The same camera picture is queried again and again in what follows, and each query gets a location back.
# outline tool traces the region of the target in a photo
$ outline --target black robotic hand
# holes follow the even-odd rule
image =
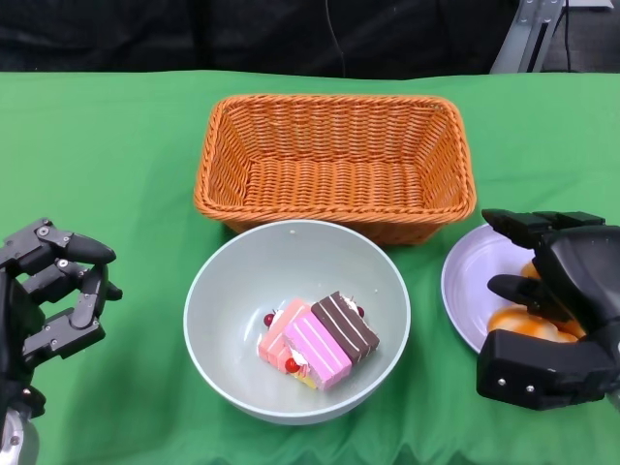
[[[70,357],[105,337],[99,322],[104,304],[122,297],[108,281],[108,264],[115,258],[104,244],[60,231],[48,219],[5,239],[0,249],[0,426],[9,409],[31,418],[44,413],[46,400],[30,385],[36,366],[55,356]],[[30,277],[20,284],[17,277],[23,273]],[[76,306],[46,319],[39,305],[75,289],[80,291]]]
[[[541,279],[499,275],[488,288],[530,313],[576,319],[586,336],[573,344],[502,329],[478,358],[478,392],[545,410],[600,400],[620,388],[620,228],[586,213],[483,210],[497,233],[533,249]]]

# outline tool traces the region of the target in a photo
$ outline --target plate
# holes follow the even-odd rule
[[[487,287],[496,274],[520,274],[534,251],[518,247],[482,225],[463,236],[450,250],[442,271],[442,297],[452,324],[479,353],[491,315],[512,302]]]

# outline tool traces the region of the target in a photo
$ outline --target green tablecloth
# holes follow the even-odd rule
[[[606,402],[535,413],[476,394],[476,358],[439,283],[478,212],[424,246],[388,250],[411,296],[411,336],[363,405],[290,428],[211,390],[187,356],[181,316],[195,273],[229,236],[196,212],[192,190],[211,106],[250,92],[447,97],[465,120],[479,207],[582,209],[620,223],[617,76],[0,76],[0,233],[49,216],[99,238],[116,250],[110,277],[125,290],[107,306],[104,342],[37,371],[47,396],[39,463],[618,463],[620,415]]]

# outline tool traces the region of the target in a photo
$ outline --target bowl rim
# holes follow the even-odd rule
[[[280,225],[300,224],[300,223],[320,224],[320,225],[323,225],[323,226],[328,226],[328,227],[332,227],[332,228],[335,228],[335,229],[338,229],[338,230],[345,231],[347,233],[350,233],[350,234],[352,234],[352,235],[362,239],[368,245],[373,247],[377,252],[379,252],[379,254],[384,258],[384,260],[387,261],[387,264],[389,264],[389,266],[391,266],[392,270],[396,274],[396,278],[398,279],[398,282],[400,283],[400,286],[402,288],[403,294],[405,296],[405,304],[406,304],[406,307],[407,307],[407,312],[406,312],[407,313],[406,314],[407,322],[405,324],[405,332],[404,332],[403,340],[400,343],[400,347],[396,351],[395,357],[393,358],[391,363],[387,366],[387,368],[384,370],[384,372],[381,373],[381,375],[379,375],[379,377],[369,387],[367,387],[366,389],[362,390],[361,392],[358,392],[356,395],[348,398],[347,400],[343,400],[342,402],[339,402],[339,403],[337,403],[335,405],[332,405],[330,407],[325,407],[323,409],[319,409],[319,410],[315,410],[315,411],[311,411],[311,412],[286,413],[286,412],[278,412],[278,411],[266,410],[266,409],[261,409],[261,408],[258,408],[258,407],[254,407],[254,406],[252,406],[250,404],[247,404],[247,403],[245,403],[245,402],[243,402],[241,400],[236,399],[235,397],[233,397],[230,394],[228,394],[227,392],[225,392],[222,388],[217,386],[217,384],[213,380],[211,380],[211,378],[202,370],[202,367],[200,366],[196,356],[194,355],[194,351],[192,350],[192,346],[190,344],[189,329],[188,329],[188,325],[187,325],[187,315],[188,315],[188,311],[189,311],[190,298],[192,296],[192,293],[194,292],[194,288],[196,286],[196,283],[198,282],[198,279],[201,277],[202,273],[209,266],[209,264],[213,260],[215,260],[215,258],[225,248],[227,248],[229,245],[237,242],[238,240],[240,240],[244,236],[246,236],[246,235],[248,235],[248,234],[250,234],[252,232],[255,232],[255,231],[264,230],[264,229],[267,229],[267,228],[273,228],[275,226],[280,226]],[[394,366],[396,365],[398,360],[401,358],[401,356],[402,356],[402,354],[403,354],[403,352],[405,350],[405,346],[407,345],[407,341],[409,340],[409,332],[410,332],[410,330],[411,330],[411,302],[409,300],[409,293],[407,291],[407,286],[405,286],[405,282],[403,280],[403,277],[400,274],[400,271],[398,271],[398,268],[396,267],[394,262],[391,260],[391,258],[388,257],[388,255],[381,248],[379,248],[379,246],[377,246],[374,242],[369,240],[367,237],[364,237],[360,233],[355,232],[353,230],[350,230],[349,228],[345,228],[343,226],[336,225],[334,223],[329,223],[329,222],[326,222],[326,221],[317,221],[317,220],[286,220],[286,221],[277,221],[277,222],[273,222],[273,223],[268,223],[266,225],[258,226],[258,227],[254,228],[252,230],[246,231],[246,232],[238,235],[237,237],[229,240],[227,243],[222,245],[213,255],[211,255],[211,257],[209,257],[209,259],[204,263],[204,265],[201,267],[201,269],[197,273],[196,277],[194,278],[194,281],[192,282],[192,286],[190,287],[190,290],[187,293],[187,298],[185,299],[185,309],[183,311],[183,334],[185,336],[185,346],[186,346],[188,352],[190,353],[190,357],[191,357],[192,361],[194,362],[194,366],[196,366],[196,368],[198,369],[199,373],[201,373],[201,375],[204,378],[204,380],[207,381],[208,384],[217,393],[219,393],[226,400],[228,400],[229,402],[234,404],[236,407],[238,407],[238,408],[240,408],[242,410],[245,410],[247,412],[252,412],[253,414],[256,414],[257,416],[270,417],[270,418],[275,418],[275,419],[308,419],[308,418],[312,418],[312,417],[320,417],[320,416],[324,416],[324,415],[330,414],[332,412],[337,412],[339,410],[342,410],[342,409],[346,408],[349,405],[354,405],[354,406],[357,405],[358,402],[363,400],[373,390],[375,390],[383,382],[383,380],[388,376],[388,374],[391,372],[391,370],[394,368]]]

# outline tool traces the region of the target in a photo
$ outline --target plate rim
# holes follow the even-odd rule
[[[450,262],[450,258],[452,258],[452,256],[456,253],[459,246],[462,246],[461,245],[462,242],[467,240],[470,236],[480,233],[480,231],[486,228],[491,228],[491,227],[488,224],[476,226],[471,231],[463,235],[460,239],[458,239],[456,243],[452,246],[452,248],[449,250],[448,255],[446,256],[446,259],[444,260],[444,266],[442,266],[441,288],[442,288],[442,300],[444,301],[444,309],[446,313],[448,314],[448,317],[449,317],[450,322],[452,323],[452,326],[460,334],[461,339],[463,339],[469,345],[469,347],[471,347],[474,350],[474,352],[476,352],[477,354],[481,352],[482,347],[478,347],[476,344],[474,344],[470,340],[470,338],[461,330],[460,326],[456,324],[455,317],[452,315],[452,310],[448,306],[448,300],[446,299],[446,269],[448,267],[448,263]]]

